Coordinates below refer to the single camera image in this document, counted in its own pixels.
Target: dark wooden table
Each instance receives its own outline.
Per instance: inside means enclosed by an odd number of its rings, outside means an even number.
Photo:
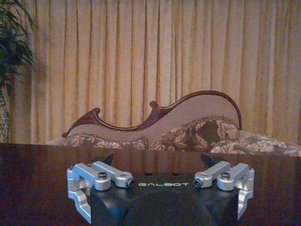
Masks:
[[[66,169],[112,152],[112,165],[132,173],[205,170],[200,153],[0,144],[0,225],[89,225],[67,197]],[[301,225],[301,158],[219,156],[255,169],[254,197],[239,225]]]

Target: beige curtain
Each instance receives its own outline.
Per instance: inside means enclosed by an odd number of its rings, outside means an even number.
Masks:
[[[297,0],[27,0],[36,71],[12,98],[12,142],[60,137],[94,107],[128,127],[193,91],[239,105],[243,130],[298,142]]]

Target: sofa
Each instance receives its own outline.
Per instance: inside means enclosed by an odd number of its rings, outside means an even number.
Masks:
[[[241,113],[228,95],[205,90],[172,105],[150,102],[140,125],[120,128],[104,122],[94,108],[48,145],[201,153],[272,154],[301,157],[301,146],[242,130]]]

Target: bolt head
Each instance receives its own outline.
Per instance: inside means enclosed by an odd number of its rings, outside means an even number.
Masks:
[[[195,187],[200,188],[203,185],[203,181],[201,181],[200,179],[195,179],[193,184]]]
[[[223,172],[223,173],[221,174],[221,177],[222,177],[222,179],[229,180],[230,177],[231,177],[231,175],[230,175],[230,173],[228,173],[228,172]]]
[[[128,180],[127,187],[134,187],[135,181],[134,180]]]

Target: decorative pillow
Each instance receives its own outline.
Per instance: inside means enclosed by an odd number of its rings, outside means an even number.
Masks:
[[[234,121],[224,116],[196,119],[167,132],[150,149],[209,152],[221,140],[235,141],[239,131]]]
[[[111,140],[93,134],[74,134],[67,138],[64,146],[99,147],[99,148],[131,148],[135,150],[147,150],[148,140],[144,136],[128,141]]]
[[[301,157],[301,146],[280,142],[266,136],[256,135],[236,143],[232,141],[220,141],[210,152],[230,154],[273,154]]]
[[[239,141],[239,144],[250,149],[251,154],[272,153],[276,155],[289,155],[301,157],[301,146],[291,143],[285,143],[276,139],[255,135]]]
[[[233,141],[223,140],[218,142],[210,153],[246,154],[251,153],[251,150]]]

